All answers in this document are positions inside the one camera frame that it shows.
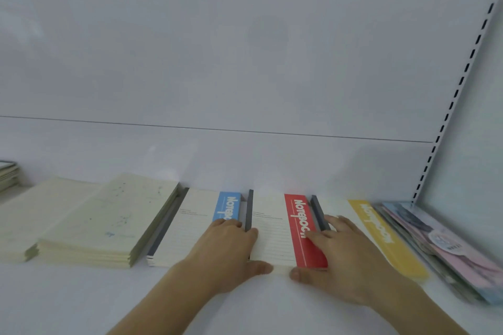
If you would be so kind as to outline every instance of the fingernail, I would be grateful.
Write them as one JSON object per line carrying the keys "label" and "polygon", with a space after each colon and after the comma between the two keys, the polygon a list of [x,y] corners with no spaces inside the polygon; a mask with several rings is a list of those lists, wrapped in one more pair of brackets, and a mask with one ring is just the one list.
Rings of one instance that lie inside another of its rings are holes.
{"label": "fingernail", "polygon": [[297,269],[292,269],[290,272],[290,279],[297,282],[300,281],[300,273]]}

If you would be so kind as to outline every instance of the forearm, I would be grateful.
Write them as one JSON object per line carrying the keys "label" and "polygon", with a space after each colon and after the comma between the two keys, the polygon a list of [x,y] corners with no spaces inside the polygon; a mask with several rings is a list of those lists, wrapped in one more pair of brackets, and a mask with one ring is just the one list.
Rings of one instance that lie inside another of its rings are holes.
{"label": "forearm", "polygon": [[467,335],[413,281],[398,282],[386,297],[372,308],[386,319],[400,335]]}
{"label": "forearm", "polygon": [[108,335],[182,334],[213,292],[204,278],[177,264]]}

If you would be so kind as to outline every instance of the stack of notebooks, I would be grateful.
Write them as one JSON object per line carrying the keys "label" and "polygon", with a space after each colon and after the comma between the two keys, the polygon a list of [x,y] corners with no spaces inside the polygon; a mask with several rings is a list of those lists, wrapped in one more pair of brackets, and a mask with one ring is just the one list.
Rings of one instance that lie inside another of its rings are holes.
{"label": "stack of notebooks", "polygon": [[241,200],[239,193],[186,188],[148,252],[149,265],[173,266],[187,256],[212,220],[238,218],[241,210],[245,230],[252,226],[259,230],[251,260],[271,263],[275,274],[288,274],[295,266],[323,269],[327,267],[326,258],[305,233],[329,229],[323,219],[326,213],[351,219],[403,275],[418,282],[429,276],[423,264],[366,201],[334,202],[313,196],[310,202],[303,195],[262,195],[253,190],[247,203],[240,204]]}
{"label": "stack of notebooks", "polygon": [[0,160],[0,192],[19,184],[19,167],[13,161]]}
{"label": "stack of notebooks", "polygon": [[40,256],[58,263],[129,268],[178,193],[178,182],[121,174],[41,235]]}
{"label": "stack of notebooks", "polygon": [[0,259],[28,261],[37,240],[99,185],[53,178],[0,205]]}
{"label": "stack of notebooks", "polygon": [[384,202],[374,207],[458,297],[503,304],[503,269],[493,261],[417,205]]}

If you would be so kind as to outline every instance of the person's right hand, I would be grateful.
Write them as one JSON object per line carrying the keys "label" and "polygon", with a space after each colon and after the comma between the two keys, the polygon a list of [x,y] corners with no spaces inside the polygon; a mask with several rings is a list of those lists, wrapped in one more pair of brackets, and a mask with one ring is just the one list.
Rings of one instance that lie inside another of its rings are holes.
{"label": "person's right hand", "polygon": [[308,231],[308,237],[325,255],[326,271],[294,268],[290,278],[320,288],[346,302],[372,306],[383,295],[411,282],[349,219],[325,216],[335,229]]}

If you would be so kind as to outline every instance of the person's left hand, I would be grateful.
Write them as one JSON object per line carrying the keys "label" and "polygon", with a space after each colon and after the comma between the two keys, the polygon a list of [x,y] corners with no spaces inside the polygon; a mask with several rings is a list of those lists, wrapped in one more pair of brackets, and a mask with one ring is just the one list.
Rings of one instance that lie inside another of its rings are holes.
{"label": "person's left hand", "polygon": [[251,277],[273,271],[267,262],[248,261],[258,235],[256,228],[245,232],[235,219],[218,219],[181,263],[185,270],[203,278],[213,294],[227,293]]}

